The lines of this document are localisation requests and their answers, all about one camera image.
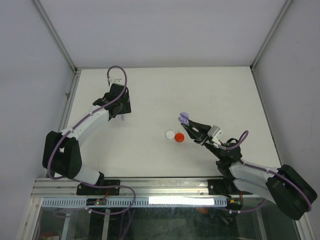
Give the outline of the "orange earbud charging case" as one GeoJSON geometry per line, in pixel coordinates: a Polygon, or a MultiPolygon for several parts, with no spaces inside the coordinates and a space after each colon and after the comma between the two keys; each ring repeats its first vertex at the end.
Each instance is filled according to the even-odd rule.
{"type": "Polygon", "coordinates": [[[181,132],[178,132],[174,135],[174,139],[178,143],[182,143],[185,140],[185,135],[181,132]]]}

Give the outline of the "purple earbud charging case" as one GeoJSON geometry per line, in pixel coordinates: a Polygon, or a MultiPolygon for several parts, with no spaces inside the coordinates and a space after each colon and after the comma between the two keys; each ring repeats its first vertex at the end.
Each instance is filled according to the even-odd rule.
{"type": "Polygon", "coordinates": [[[189,114],[186,112],[181,112],[179,114],[178,121],[181,124],[188,125],[189,124],[189,114]]]}

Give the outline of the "white earbud charging case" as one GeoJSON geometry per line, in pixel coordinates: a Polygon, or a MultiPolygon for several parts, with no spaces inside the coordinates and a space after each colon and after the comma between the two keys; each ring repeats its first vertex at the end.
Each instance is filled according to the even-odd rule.
{"type": "Polygon", "coordinates": [[[172,130],[168,130],[166,133],[165,133],[165,138],[167,140],[173,140],[175,138],[175,132],[172,131],[172,130]]]}

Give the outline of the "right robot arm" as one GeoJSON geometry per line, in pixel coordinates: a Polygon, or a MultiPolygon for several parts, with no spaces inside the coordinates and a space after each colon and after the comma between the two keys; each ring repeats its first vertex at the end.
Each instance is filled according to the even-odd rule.
{"type": "Polygon", "coordinates": [[[312,210],[318,195],[293,167],[287,164],[267,167],[243,159],[241,144],[248,137],[248,130],[239,138],[222,142],[222,130],[216,125],[194,122],[185,112],[178,121],[194,143],[204,146],[217,158],[216,166],[223,176],[226,192],[257,195],[274,203],[283,214],[296,221],[312,210]]]}

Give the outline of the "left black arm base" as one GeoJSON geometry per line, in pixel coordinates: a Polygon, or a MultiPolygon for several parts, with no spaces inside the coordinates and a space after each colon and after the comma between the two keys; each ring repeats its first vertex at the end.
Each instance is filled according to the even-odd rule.
{"type": "Polygon", "coordinates": [[[80,183],[77,186],[76,194],[78,196],[118,196],[120,194],[119,179],[104,179],[101,186],[89,186],[80,183]]]}

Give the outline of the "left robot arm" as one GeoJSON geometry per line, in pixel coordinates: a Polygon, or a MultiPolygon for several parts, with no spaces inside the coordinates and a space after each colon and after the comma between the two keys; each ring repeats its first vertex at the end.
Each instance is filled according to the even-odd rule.
{"type": "Polygon", "coordinates": [[[78,127],[65,128],[61,132],[47,134],[42,166],[63,178],[87,183],[93,194],[100,194],[105,188],[104,174],[86,166],[80,148],[91,134],[118,115],[131,113],[129,89],[113,83],[109,92],[92,103],[89,117],[81,120],[78,127]]]}

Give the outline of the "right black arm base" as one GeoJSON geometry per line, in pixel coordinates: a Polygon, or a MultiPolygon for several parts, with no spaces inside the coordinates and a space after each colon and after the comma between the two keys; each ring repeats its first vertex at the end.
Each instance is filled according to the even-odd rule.
{"type": "Polygon", "coordinates": [[[224,180],[223,178],[214,178],[207,180],[207,188],[209,195],[223,195],[231,198],[231,196],[240,196],[241,191],[236,188],[233,182],[224,180]]]}

